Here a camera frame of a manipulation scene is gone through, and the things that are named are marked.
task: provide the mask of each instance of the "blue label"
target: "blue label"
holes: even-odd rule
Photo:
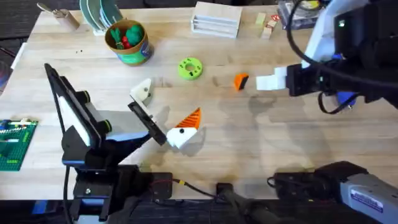
[[[150,57],[152,55],[152,49],[151,49],[151,47],[149,45],[149,41],[148,40],[145,41],[144,43],[142,43],[142,46],[141,46],[139,51],[146,58]]]
[[[354,199],[357,202],[361,202],[373,209],[375,209],[376,211],[383,213],[383,204],[365,194],[362,194],[356,190],[351,190],[351,198]]]

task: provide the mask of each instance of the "green donut-shaped toy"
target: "green donut-shaped toy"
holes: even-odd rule
[[[202,71],[201,62],[196,58],[185,58],[178,65],[178,73],[185,80],[197,79]]]

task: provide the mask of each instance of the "wooden tabletop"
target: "wooden tabletop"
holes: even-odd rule
[[[286,90],[257,91],[255,76],[274,67],[299,63],[280,24],[271,40],[260,39],[258,12],[267,18],[276,6],[243,7],[237,39],[192,34],[192,8],[131,9],[122,14],[143,24],[155,47],[140,67],[122,64],[95,37],[80,11],[78,31],[64,31],[41,13],[9,84],[0,96],[0,118],[31,117],[40,121],[19,172],[0,172],[0,199],[60,199],[65,166],[61,162],[61,130],[44,70],[49,63],[76,90],[88,90],[98,110],[129,111],[129,90],[145,78],[155,83],[149,109],[159,123],[174,127],[201,107],[199,135],[184,150],[160,147],[150,140],[123,163],[145,171],[172,172],[209,192],[217,182],[231,182],[246,197],[275,198],[266,178],[277,169],[318,167],[347,160],[398,186],[398,111],[384,100],[336,116],[318,109],[316,95],[291,98]],[[294,32],[302,49],[311,30]],[[181,79],[178,63],[196,57],[204,66],[195,81]],[[247,72],[245,89],[236,92],[233,78]],[[69,196],[75,184],[70,176]],[[203,198],[174,185],[174,198]]]

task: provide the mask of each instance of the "green lego board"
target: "green lego board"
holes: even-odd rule
[[[8,125],[0,130],[0,171],[19,171],[37,123],[32,121],[25,126]],[[18,139],[18,142],[4,142],[8,139]]]

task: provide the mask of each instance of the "orange block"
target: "orange block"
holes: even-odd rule
[[[234,86],[235,90],[243,90],[246,82],[248,81],[249,75],[247,73],[240,73],[235,76]]]
[[[201,118],[200,108],[196,109],[192,114],[187,116],[183,121],[181,121],[176,128],[199,128]]]

